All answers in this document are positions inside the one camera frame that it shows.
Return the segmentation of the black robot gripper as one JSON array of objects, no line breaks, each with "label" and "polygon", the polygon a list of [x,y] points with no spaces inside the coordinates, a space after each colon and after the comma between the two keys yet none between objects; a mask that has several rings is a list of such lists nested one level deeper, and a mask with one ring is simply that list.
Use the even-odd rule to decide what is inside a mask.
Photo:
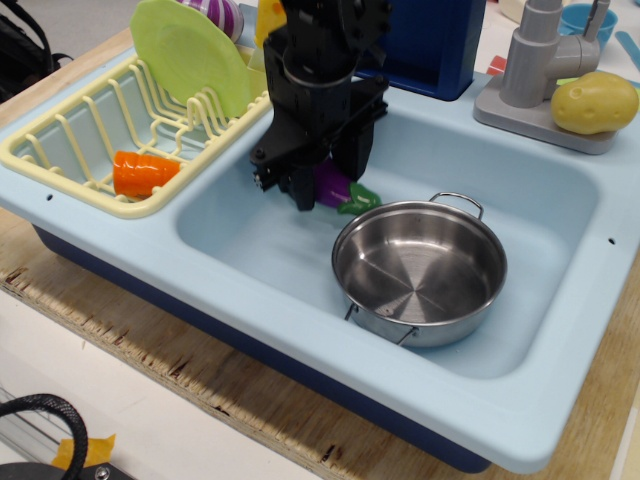
[{"label": "black robot gripper", "polygon": [[331,157],[359,180],[368,165],[375,122],[387,112],[383,76],[355,79],[380,32],[364,29],[277,29],[264,42],[273,119],[253,147],[254,180],[278,187],[299,211],[315,206],[314,168]]}]

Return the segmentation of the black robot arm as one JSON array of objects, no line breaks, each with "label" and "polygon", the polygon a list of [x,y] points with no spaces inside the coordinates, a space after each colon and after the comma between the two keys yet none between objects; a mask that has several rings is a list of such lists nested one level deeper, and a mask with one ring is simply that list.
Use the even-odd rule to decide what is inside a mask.
[{"label": "black robot arm", "polygon": [[291,197],[359,215],[380,205],[359,182],[376,122],[387,112],[383,76],[357,80],[362,63],[381,64],[386,1],[285,1],[286,22],[262,42],[271,125],[250,154],[254,181]]}]

